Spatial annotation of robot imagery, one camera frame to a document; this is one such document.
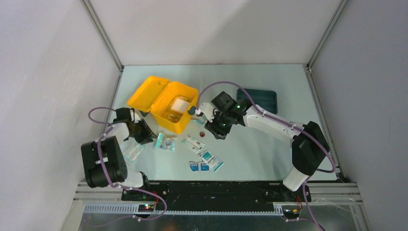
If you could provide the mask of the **medical gauze dressing packet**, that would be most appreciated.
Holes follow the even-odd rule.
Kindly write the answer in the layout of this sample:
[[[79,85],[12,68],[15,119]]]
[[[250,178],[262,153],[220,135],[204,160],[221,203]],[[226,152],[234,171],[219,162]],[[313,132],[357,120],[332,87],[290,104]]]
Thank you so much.
[[[224,164],[224,162],[219,159],[212,151],[205,150],[198,154],[198,157],[206,163],[210,169],[217,172]]]

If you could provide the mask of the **clear teal sterile pouch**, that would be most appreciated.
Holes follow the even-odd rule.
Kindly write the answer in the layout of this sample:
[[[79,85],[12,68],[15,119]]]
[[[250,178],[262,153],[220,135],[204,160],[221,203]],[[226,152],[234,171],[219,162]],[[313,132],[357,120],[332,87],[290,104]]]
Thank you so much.
[[[138,142],[132,142],[129,146],[123,151],[123,156],[126,161],[134,162],[137,157],[145,150],[145,147]]]

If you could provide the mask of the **cotton swabs bag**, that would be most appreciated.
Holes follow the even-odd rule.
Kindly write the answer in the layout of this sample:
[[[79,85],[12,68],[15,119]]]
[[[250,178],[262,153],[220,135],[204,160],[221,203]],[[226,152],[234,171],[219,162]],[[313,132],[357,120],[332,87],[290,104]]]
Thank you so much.
[[[173,110],[166,110],[165,115],[166,120],[170,121],[171,123],[178,123],[181,120],[183,113]]]

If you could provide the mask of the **white gauze pad pack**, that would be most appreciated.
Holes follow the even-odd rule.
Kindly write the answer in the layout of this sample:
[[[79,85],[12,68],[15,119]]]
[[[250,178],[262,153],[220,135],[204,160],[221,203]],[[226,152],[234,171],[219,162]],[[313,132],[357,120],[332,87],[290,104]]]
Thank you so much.
[[[190,103],[188,101],[185,101],[183,99],[177,98],[173,102],[171,106],[171,110],[180,114],[185,113],[185,111],[188,110]]]

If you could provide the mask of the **teal bandage pack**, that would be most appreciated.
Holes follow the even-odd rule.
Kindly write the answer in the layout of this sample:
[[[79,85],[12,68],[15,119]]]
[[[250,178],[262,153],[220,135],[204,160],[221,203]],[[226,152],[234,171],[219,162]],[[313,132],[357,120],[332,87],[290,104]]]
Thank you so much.
[[[176,139],[177,137],[175,135],[166,135],[160,132],[157,137],[157,141],[154,145],[154,148],[158,150],[175,151]]]

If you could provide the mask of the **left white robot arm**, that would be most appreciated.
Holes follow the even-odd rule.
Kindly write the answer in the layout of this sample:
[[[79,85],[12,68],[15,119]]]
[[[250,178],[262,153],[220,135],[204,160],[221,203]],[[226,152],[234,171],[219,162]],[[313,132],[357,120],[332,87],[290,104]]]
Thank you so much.
[[[144,145],[157,138],[134,109],[118,108],[112,123],[96,140],[81,145],[85,180],[91,188],[107,186],[134,189],[140,200],[151,197],[152,187],[143,172],[129,170],[128,165],[144,151]]]

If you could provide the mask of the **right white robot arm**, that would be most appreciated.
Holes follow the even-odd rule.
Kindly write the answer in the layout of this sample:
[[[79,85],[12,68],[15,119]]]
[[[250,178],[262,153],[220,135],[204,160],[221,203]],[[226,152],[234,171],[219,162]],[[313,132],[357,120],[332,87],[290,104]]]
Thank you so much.
[[[290,122],[271,114],[249,98],[234,100],[221,92],[210,103],[202,103],[195,114],[205,116],[205,128],[218,140],[224,140],[233,125],[254,128],[288,143],[292,150],[292,167],[284,177],[280,196],[292,201],[299,195],[299,188],[314,175],[330,148],[320,126]]]

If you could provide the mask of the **dark teal divided tray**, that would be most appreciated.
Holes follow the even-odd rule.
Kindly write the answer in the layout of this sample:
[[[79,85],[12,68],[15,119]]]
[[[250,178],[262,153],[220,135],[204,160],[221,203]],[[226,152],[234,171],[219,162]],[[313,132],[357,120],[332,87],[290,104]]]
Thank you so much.
[[[244,90],[250,95],[251,99],[256,105],[258,105],[258,107],[263,108],[275,115],[278,113],[278,100],[277,93],[275,91],[248,88],[244,88]],[[237,89],[236,104],[234,106],[234,109],[244,111],[251,106],[253,106],[253,104],[250,102],[248,96],[243,92],[242,89]]]

